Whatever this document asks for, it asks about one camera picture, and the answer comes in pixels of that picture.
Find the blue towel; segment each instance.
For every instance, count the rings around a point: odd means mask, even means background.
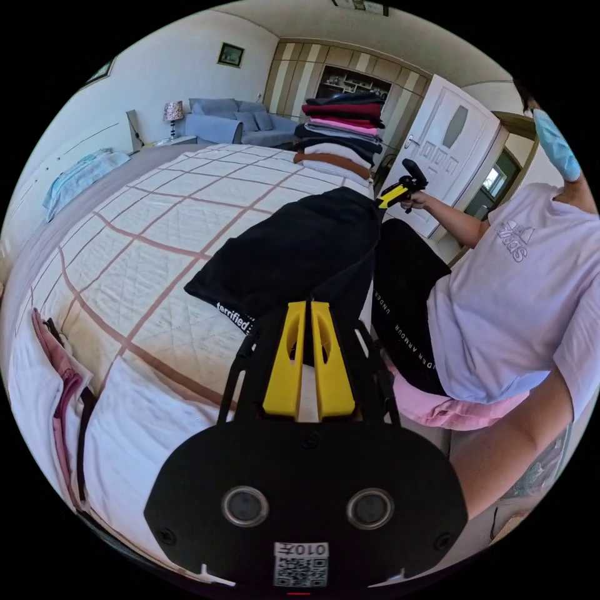
[[[42,206],[47,209],[46,222],[54,217],[78,194],[129,160],[124,152],[102,149],[84,156],[71,168],[61,173],[52,183]]]

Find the qr code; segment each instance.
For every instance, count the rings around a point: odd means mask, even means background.
[[[277,556],[275,585],[287,588],[324,588],[327,585],[328,558]]]

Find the ceiling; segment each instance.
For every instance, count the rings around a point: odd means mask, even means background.
[[[394,8],[384,17],[336,7],[331,0],[242,0],[215,10],[247,19],[280,38],[315,38],[371,48],[460,87],[511,78],[460,37]]]

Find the sofa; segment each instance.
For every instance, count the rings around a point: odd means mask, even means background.
[[[190,98],[185,135],[215,144],[285,147],[294,141],[297,123],[269,114],[260,102],[233,98]]]

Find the hand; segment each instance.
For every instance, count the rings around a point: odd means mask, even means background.
[[[413,192],[410,200],[402,200],[400,206],[406,210],[409,208],[422,209],[427,206],[430,196],[425,192]]]

